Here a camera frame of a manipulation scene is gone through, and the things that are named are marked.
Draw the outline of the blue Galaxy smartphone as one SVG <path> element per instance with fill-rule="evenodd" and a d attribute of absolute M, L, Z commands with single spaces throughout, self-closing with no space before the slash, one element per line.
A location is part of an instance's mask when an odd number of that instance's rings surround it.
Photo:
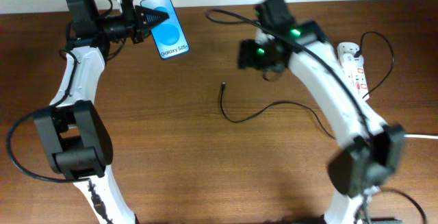
<path fill-rule="evenodd" d="M 152 29 L 152 36 L 161 59 L 169 60 L 190 51 L 172 0 L 142 0 L 140 5 L 169 15 L 168 19 Z"/>

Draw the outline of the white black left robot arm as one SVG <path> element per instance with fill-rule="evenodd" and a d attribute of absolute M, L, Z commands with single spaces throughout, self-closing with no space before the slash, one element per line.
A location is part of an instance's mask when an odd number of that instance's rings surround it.
<path fill-rule="evenodd" d="M 66 0 L 72 21 L 66 27 L 66 69 L 49 107 L 34 114 L 49 166 L 74 184 L 100 223 L 137 223 L 112 171 L 112 141 L 94 100 L 107 62 L 118 55 L 113 42 L 143 42 L 169 18 L 165 12 L 117 0 L 120 14 L 100 13 L 95 0 Z"/>

